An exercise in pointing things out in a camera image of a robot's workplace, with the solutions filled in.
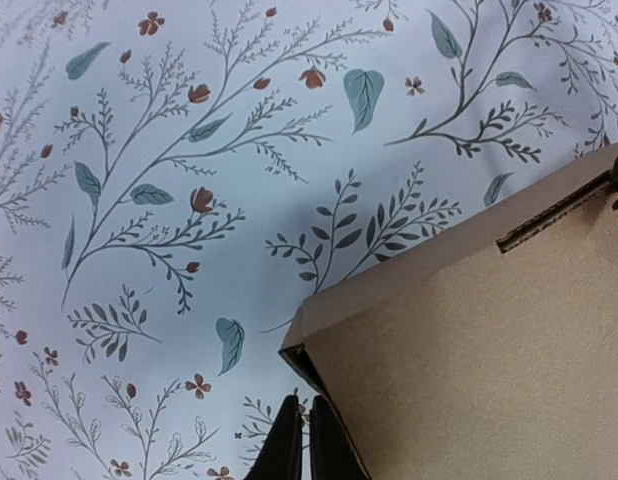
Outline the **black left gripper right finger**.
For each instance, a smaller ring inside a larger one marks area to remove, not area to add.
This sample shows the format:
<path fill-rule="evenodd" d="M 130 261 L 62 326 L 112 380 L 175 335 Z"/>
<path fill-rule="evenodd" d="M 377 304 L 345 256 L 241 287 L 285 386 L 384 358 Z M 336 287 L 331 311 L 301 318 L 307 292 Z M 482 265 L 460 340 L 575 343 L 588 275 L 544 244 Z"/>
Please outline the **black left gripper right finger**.
<path fill-rule="evenodd" d="M 322 397 L 313 399 L 309 420 L 310 470 L 313 480 L 365 480 L 347 434 Z"/>

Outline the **brown cardboard box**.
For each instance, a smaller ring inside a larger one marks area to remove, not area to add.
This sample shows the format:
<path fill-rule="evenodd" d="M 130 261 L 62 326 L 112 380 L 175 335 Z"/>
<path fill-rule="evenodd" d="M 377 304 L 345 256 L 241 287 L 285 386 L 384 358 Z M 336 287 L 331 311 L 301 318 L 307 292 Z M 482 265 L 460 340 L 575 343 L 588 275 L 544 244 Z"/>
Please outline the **brown cardboard box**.
<path fill-rule="evenodd" d="M 281 355 L 370 479 L 618 479 L 618 143 L 308 298 Z"/>

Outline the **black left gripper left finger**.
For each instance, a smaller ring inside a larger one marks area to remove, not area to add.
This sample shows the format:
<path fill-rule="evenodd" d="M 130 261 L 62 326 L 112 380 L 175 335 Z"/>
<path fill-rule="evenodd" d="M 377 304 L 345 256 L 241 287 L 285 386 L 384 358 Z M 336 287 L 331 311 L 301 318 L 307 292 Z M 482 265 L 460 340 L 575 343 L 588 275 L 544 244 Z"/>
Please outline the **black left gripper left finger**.
<path fill-rule="evenodd" d="M 288 395 L 245 480 L 300 480 L 302 427 L 298 397 Z"/>

